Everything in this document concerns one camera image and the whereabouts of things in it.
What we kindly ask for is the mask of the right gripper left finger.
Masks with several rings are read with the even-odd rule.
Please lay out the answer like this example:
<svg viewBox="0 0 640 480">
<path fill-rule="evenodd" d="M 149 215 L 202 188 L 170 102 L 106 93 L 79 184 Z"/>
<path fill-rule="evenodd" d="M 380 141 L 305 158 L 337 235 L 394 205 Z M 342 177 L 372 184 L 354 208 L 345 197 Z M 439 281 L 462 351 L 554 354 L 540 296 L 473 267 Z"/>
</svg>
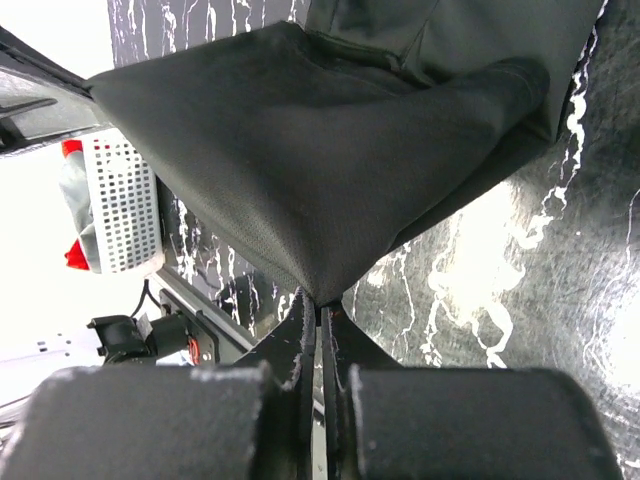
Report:
<svg viewBox="0 0 640 480">
<path fill-rule="evenodd" d="M 54 372 L 1 455 L 5 479 L 308 479 L 315 307 L 230 366 Z"/>
</svg>

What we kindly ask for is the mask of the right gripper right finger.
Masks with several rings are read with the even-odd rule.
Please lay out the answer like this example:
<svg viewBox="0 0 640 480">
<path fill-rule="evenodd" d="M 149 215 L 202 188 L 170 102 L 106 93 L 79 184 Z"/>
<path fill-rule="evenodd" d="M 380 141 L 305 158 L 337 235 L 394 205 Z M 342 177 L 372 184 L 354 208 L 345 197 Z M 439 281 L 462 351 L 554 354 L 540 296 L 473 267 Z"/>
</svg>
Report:
<svg viewBox="0 0 640 480">
<path fill-rule="evenodd" d="M 397 363 L 340 303 L 320 313 L 332 479 L 618 479 L 589 396 L 553 369 Z"/>
</svg>

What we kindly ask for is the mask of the black t-shirt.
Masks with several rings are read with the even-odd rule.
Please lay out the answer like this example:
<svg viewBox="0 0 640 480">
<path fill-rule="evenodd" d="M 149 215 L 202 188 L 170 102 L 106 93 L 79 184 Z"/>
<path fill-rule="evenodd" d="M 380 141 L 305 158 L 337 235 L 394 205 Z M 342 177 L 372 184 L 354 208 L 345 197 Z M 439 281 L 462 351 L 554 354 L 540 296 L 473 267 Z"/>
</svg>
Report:
<svg viewBox="0 0 640 480">
<path fill-rule="evenodd" d="M 91 78 L 214 233 L 318 305 L 556 140 L 597 1 L 314 1 Z"/>
</svg>

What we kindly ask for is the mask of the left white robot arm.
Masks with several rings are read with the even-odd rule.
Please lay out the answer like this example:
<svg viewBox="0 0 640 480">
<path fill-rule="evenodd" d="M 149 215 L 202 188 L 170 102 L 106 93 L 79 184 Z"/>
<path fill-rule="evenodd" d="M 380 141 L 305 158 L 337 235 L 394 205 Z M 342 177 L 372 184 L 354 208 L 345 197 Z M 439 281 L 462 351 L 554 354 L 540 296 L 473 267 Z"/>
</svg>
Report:
<svg viewBox="0 0 640 480">
<path fill-rule="evenodd" d="M 185 350 L 189 342 L 187 317 L 174 313 L 154 321 L 125 315 L 90 320 L 88 329 L 99 339 L 97 353 L 105 365 L 151 364 Z"/>
</svg>

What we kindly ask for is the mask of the red t-shirt in basket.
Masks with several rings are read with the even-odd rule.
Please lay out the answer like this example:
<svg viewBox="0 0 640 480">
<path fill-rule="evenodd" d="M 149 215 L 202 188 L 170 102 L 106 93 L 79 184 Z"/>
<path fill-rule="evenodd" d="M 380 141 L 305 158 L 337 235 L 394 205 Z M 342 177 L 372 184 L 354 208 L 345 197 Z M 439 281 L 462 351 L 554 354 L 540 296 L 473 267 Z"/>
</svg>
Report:
<svg viewBox="0 0 640 480">
<path fill-rule="evenodd" d="M 84 244 L 92 239 L 93 217 L 83 144 L 76 139 L 64 140 L 61 149 L 64 164 L 59 185 L 77 233 L 74 243 L 65 254 L 65 259 L 68 267 L 89 271 L 91 267 L 84 251 Z"/>
</svg>

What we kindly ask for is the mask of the white plastic basket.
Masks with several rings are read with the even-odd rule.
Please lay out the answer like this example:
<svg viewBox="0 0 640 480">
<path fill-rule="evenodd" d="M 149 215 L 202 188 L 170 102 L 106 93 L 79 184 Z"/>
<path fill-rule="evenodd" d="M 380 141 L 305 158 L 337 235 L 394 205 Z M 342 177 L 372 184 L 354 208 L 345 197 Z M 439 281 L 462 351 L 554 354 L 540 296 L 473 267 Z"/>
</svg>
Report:
<svg viewBox="0 0 640 480">
<path fill-rule="evenodd" d="M 101 272 L 152 275 L 165 261 L 154 172 L 116 128 L 79 140 Z"/>
</svg>

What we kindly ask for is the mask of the grey t-shirt in basket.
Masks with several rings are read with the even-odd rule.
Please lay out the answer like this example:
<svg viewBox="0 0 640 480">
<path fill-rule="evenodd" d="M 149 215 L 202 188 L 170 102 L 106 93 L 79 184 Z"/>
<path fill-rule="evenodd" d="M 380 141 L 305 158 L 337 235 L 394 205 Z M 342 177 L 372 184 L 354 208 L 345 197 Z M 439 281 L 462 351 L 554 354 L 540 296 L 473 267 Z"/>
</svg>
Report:
<svg viewBox="0 0 640 480">
<path fill-rule="evenodd" d="M 80 150 L 65 156 L 59 187 L 76 230 L 76 241 L 69 252 L 68 265 L 100 274 L 101 264 L 95 222 L 84 155 Z"/>
</svg>

